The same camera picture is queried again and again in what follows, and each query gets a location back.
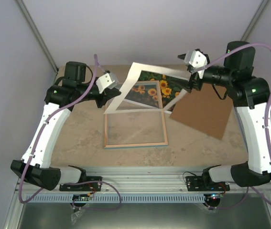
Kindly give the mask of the white paper mat border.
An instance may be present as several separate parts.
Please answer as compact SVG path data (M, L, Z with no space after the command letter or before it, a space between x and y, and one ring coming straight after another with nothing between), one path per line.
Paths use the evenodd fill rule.
M186 90L183 89L182 92L178 95L178 98L173 99L173 101L170 102L167 106L165 106L165 108L118 110L118 106L123 102L123 100L127 96L128 92L131 90L131 88L136 83L139 83L138 79L142 71L164 74L164 75L173 77L175 79L182 80L184 84L187 84L187 81L189 79L189 76L186 74L186 72L183 72L180 70L134 62L129 69L126 80L120 87L119 91L121 92L121 95L115 97L112 100L112 102L108 105L108 107L106 108L104 112L105 115L117 114L117 113L143 112L143 111L148 111L148 112L165 111L165 110L168 110L170 107L172 107L174 104L176 104L179 100L181 100L181 98L186 94Z

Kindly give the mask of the brown cardboard backing board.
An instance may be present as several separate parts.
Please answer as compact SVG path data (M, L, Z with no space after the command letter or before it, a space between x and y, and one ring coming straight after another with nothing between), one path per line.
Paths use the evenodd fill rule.
M176 103L170 118L221 140L233 108L230 98L219 99L212 86L193 90Z

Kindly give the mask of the sunflower photo print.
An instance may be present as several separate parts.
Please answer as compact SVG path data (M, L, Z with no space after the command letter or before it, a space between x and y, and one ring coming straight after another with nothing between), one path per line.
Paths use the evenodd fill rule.
M127 92L117 110L155 110L167 108L172 112L174 105L168 104L174 100L187 84L187 80L166 74L138 71L132 77L135 84Z

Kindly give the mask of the wooden picture frame with glass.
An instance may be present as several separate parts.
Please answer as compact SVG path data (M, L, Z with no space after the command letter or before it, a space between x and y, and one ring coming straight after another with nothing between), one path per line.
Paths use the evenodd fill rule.
M104 125L105 149L168 145L159 82L135 83Z

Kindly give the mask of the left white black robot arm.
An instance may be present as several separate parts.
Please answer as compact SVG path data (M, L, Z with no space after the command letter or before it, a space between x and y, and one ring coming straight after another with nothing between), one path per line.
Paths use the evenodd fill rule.
M87 186L83 169L50 166L57 138L74 106L95 101L97 108L101 108L121 94L116 88L118 80L114 73L104 71L97 77L96 72L91 71L92 78L86 83L86 71L91 71L91 68L85 63L67 62L64 75L47 90L43 114L32 142L22 158L11 163L12 172L23 182L46 190L65 183L70 183L75 190L83 190Z

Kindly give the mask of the left controller circuit board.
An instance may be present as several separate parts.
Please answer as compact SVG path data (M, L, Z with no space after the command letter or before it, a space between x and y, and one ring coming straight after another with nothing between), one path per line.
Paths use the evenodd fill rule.
M76 194L76 195L73 195L72 197L72 201L74 202L77 202L77 201L80 201L80 202L87 202L87 201L90 201L92 198L94 197L94 194L93 193L87 193L87 194Z

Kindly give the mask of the controller circuit board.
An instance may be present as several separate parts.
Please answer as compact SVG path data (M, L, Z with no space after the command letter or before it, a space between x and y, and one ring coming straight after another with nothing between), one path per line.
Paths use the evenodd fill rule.
M218 193L218 194L210 194L210 195L208 195L207 198L217 199L217 198L222 198L222 197L223 197L223 193Z
M72 197L72 201L74 202L77 202L77 201L80 201L80 202L87 202L87 201L90 201L92 198L94 197L94 194L93 193L87 193L87 194L76 194L76 195L73 195Z

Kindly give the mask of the crumpled clear plastic bag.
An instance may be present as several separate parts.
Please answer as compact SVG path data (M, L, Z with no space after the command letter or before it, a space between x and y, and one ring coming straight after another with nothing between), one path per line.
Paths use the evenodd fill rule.
M74 225L83 215L84 210L81 208L73 208L73 213L71 214L71 224Z

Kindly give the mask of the aluminium rail platform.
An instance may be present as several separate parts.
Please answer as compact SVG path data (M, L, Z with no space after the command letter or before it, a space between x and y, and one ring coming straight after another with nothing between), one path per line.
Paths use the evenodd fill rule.
M101 176L102 181L113 185L121 194L133 193L188 193L183 173L202 174L204 167L85 167L89 176ZM25 183L22 194L33 194L39 187ZM271 182L256 187L265 196L271 193ZM230 183L230 191L226 194L239 194L246 191Z

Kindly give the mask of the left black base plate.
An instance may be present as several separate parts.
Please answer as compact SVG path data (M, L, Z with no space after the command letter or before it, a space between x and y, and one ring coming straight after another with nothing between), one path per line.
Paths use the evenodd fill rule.
M60 185L59 190L69 191L69 192L80 192L80 191L99 192L102 186L102 184L100 183L101 180L102 180L102 177L100 176L86 176L86 177L80 178L79 183L87 182L87 181L96 181L96 183L89 183L89 184L82 184L82 185L63 184L63 185Z

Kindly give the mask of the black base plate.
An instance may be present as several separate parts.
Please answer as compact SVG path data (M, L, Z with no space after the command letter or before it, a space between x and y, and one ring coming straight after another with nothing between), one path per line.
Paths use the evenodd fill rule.
M230 191L225 182L213 182L203 176L187 176L185 179L188 191Z
M102 177L100 176L86 176L86 177L80 178L79 183L87 182L87 181L96 181L96 183L89 183L89 184L82 184L82 185L63 184L63 185L60 185L59 190L69 191L69 192L80 192L80 191L99 192L102 186L102 184L100 183L101 180L102 180Z

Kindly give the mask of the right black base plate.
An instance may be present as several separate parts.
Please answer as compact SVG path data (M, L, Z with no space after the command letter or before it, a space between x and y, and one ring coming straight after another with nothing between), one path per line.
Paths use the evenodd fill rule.
M213 182L203 176L187 176L185 179L188 191L230 191L225 182Z

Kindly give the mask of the right aluminium corner post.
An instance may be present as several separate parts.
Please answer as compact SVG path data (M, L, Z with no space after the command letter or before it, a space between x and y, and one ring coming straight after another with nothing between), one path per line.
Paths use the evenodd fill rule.
M243 35L241 36L240 40L243 42L246 42L253 31L255 30L256 26L258 25L260 19L262 18L263 14L267 10L269 4L271 3L271 0L262 0L259 4L256 12L254 13L252 19L250 20L248 26L246 27L245 31L243 32Z

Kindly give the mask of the aluminium corner post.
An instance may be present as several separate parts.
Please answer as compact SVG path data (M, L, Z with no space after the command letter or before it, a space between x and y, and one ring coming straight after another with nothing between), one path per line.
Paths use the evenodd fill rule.
M259 4L256 12L254 13L252 19L250 20L248 26L246 27L245 31L243 32L243 35L241 36L240 40L243 42L246 42L253 31L255 30L256 26L258 25L260 19L262 18L263 14L267 10L269 4L271 3L271 0L262 0Z
M19 8L22 16L24 17L28 27L30 28L33 36L35 37L36 41L38 42L41 50L43 51L45 57L47 58L50 66L52 67L53 71L55 72L55 74L58 74L58 67L57 67L57 64L55 63L44 39L42 38L27 6L25 5L24 1L23 0L15 0L14 1L17 5L17 7Z

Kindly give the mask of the left aluminium corner post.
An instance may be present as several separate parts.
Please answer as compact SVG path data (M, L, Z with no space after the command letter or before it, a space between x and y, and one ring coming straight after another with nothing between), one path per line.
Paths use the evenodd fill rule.
M43 51L45 57L47 58L50 66L52 67L53 71L55 72L55 74L58 74L58 67L57 67L57 64L55 63L44 39L42 38L27 6L25 5L24 1L23 0L15 0L14 1L17 5L17 7L19 8L22 16L24 17L28 27L30 28L33 36L35 37L36 41L38 42L41 50Z

